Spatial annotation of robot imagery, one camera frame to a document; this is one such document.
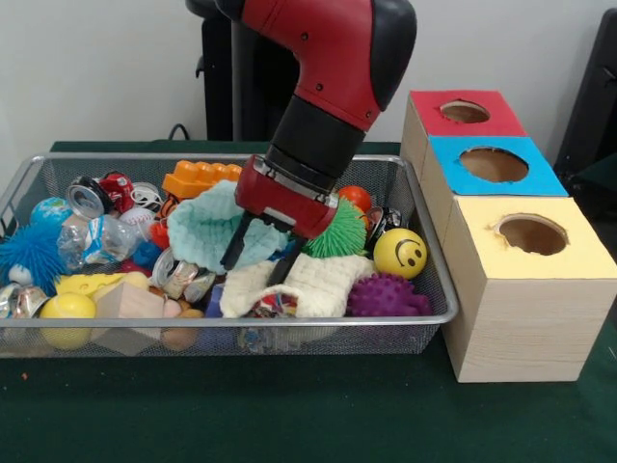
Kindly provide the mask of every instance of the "white knitted cloth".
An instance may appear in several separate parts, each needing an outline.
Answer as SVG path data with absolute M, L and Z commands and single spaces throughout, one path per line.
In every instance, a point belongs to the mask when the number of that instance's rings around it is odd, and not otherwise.
M 298 318 L 344 316 L 352 285 L 375 273 L 373 262 L 360 256 L 315 259 L 301 254 L 284 285 L 266 287 L 275 265 L 264 261 L 228 273 L 221 297 L 225 318 L 243 316 L 255 302 L 275 293 L 298 298 Z

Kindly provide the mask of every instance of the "blue globe ball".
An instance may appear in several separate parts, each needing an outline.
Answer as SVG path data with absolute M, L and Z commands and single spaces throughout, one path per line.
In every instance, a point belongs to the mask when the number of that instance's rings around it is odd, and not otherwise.
M 31 224 L 62 225 L 72 210 L 62 198 L 47 198 L 38 203 L 30 213 Z

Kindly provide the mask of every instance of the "wooden box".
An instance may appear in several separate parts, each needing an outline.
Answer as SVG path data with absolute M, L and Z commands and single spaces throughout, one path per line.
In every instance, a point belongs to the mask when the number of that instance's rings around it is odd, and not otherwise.
M 163 318 L 162 297 L 129 283 L 105 294 L 96 304 L 96 318 Z M 159 342 L 160 328 L 96 328 L 91 342 L 134 356 Z
M 578 379 L 617 266 L 574 200 L 456 197 L 443 251 L 461 303 L 443 327 L 460 382 Z
M 401 157 L 421 179 L 429 136 L 524 137 L 516 114 L 496 91 L 410 92 L 401 141 Z
M 528 137 L 429 137 L 420 186 L 443 244 L 454 195 L 555 196 L 566 190 Z

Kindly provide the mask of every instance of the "white wall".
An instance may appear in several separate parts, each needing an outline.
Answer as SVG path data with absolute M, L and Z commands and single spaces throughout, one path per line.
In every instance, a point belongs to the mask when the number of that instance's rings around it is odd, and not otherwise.
M 614 0 L 415 0 L 416 51 L 368 140 L 398 141 L 411 88 L 503 91 L 554 158 Z M 0 189 L 55 140 L 205 136 L 201 21 L 182 0 L 0 0 Z

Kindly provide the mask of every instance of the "wire mesh basket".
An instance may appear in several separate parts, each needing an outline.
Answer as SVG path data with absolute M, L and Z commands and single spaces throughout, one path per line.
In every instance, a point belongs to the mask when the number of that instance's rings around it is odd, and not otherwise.
M 45 198 L 64 197 L 77 177 L 102 177 L 111 170 L 135 181 L 160 186 L 166 173 L 181 159 L 243 165 L 248 154 L 137 154 L 47 153 L 24 162 L 0 198 L 0 225 L 4 236 L 29 221 L 33 207 Z M 365 188 L 374 204 L 402 213 L 408 225 L 425 240 L 429 259 L 414 279 L 416 292 L 426 294 L 434 314 L 418 317 L 343 318 L 202 318 L 202 319 L 0 319 L 0 357 L 111 357 L 122 356 L 120 346 L 147 332 L 152 339 L 171 330 L 195 342 L 174 351 L 154 342 L 139 356 L 210 355 L 332 355 L 418 354 L 441 324 L 458 312 L 458 300 L 426 204 L 411 166 L 397 156 L 358 155 L 338 186 Z M 49 336 L 69 340 L 106 330 L 106 347 L 92 342 L 75 350 L 60 350 Z

